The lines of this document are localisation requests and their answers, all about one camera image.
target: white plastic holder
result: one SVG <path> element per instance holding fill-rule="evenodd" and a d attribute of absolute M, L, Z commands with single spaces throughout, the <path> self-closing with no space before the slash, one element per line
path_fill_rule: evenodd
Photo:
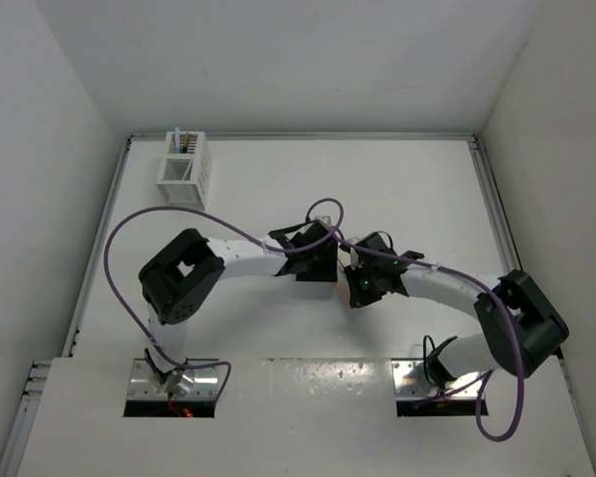
<path fill-rule="evenodd" d="M 172 131 L 166 135 L 157 187 L 168 204 L 204 209 L 212 173 L 212 158 L 206 134 L 196 131 L 181 132 L 179 149 L 175 137 Z"/>

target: robotic arm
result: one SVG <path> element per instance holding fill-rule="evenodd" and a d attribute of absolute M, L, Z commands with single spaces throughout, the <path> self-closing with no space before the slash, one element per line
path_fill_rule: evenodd
<path fill-rule="evenodd" d="M 140 271 L 143 296 L 148 302 L 150 330 L 162 349 L 175 361 L 186 361 L 187 320 L 201 307 L 224 278 L 246 275 L 281 276 L 293 274 L 297 281 L 336 282 L 339 245 L 329 238 L 320 245 L 292 253 L 328 232 L 316 220 L 270 232 L 261 241 L 263 248 L 245 240 L 203 238 L 197 230 L 186 230 L 174 238 Z M 270 251 L 269 245 L 286 253 Z M 379 233 L 340 245 L 350 256 L 344 268 L 349 283 L 352 308 L 381 300 L 386 293 L 421 297 L 458 309 L 479 320 L 483 333 L 467 338 L 450 338 L 426 357 L 418 376 L 425 384 L 444 390 L 462 375 L 503 368 L 515 375 L 515 361 L 501 310 L 474 284 L 436 272 L 410 260 L 423 254 L 408 251 L 403 260 L 386 245 Z M 372 251 L 392 255 L 375 256 Z M 567 326 L 526 273 L 513 270 L 506 276 L 479 276 L 513 310 L 513 326 L 519 339 L 524 375 L 529 377 L 569 335 Z M 146 360 L 168 393 L 176 391 L 183 376 L 172 364 L 146 349 Z"/>

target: white wall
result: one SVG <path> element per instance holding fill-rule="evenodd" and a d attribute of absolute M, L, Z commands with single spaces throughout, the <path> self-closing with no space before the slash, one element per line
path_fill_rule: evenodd
<path fill-rule="evenodd" d="M 596 457 L 596 0 L 551 0 L 485 131 L 524 267 L 563 347 Z"/>
<path fill-rule="evenodd" d="M 33 0 L 0 0 L 0 456 L 31 361 L 62 349 L 120 144 Z"/>
<path fill-rule="evenodd" d="M 540 0 L 37 0 L 116 130 L 481 130 Z"/>

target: white table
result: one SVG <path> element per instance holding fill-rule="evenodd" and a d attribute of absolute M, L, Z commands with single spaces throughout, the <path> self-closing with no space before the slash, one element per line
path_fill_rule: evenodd
<path fill-rule="evenodd" d="M 497 247 L 472 143 L 325 137 L 211 140 L 208 212 L 262 236 L 300 223 L 317 199 L 336 197 L 347 237 L 387 230 L 400 252 L 504 272 L 509 259 Z M 108 230 L 163 204 L 155 186 L 161 150 L 159 138 L 132 141 Z M 233 237 L 168 212 L 130 223 L 113 245 L 113 276 L 144 317 L 137 273 L 183 228 Z M 424 334 L 441 342 L 478 332 L 478 323 L 400 296 L 351 310 L 332 284 L 292 277 L 222 281 L 191 320 L 189 356 L 233 363 L 214 419 L 122 417 L 132 360 L 145 342 L 100 261 L 74 356 L 53 362 L 21 476 L 593 475 L 556 359 L 526 383 L 523 421 L 507 443 L 487 441 L 473 417 L 398 418 L 388 359 L 419 357 Z M 515 380 L 496 373 L 487 393 L 490 430 L 505 428 L 514 400 Z"/>

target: metal plate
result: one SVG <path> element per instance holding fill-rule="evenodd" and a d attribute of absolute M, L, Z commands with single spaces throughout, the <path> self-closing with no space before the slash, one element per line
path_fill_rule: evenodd
<path fill-rule="evenodd" d="M 432 398 L 436 389 L 427 392 L 417 379 L 415 368 L 422 364 L 422 360 L 393 360 L 390 365 L 393 371 L 393 383 L 395 384 L 395 398 L 397 400 L 415 401 L 424 398 Z M 455 380 L 446 390 L 450 392 L 466 386 L 479 376 L 479 373 L 470 373 Z M 475 400 L 481 382 L 476 382 L 466 390 L 457 393 L 446 400 Z"/>
<path fill-rule="evenodd" d="M 195 361 L 203 365 L 213 361 Z M 216 369 L 194 371 L 194 376 L 187 375 L 190 391 L 176 400 L 207 402 L 214 401 L 219 387 L 219 376 Z M 168 395 L 164 393 L 154 380 L 150 366 L 145 360 L 134 360 L 130 383 L 128 384 L 127 400 L 161 400 L 167 401 Z"/>

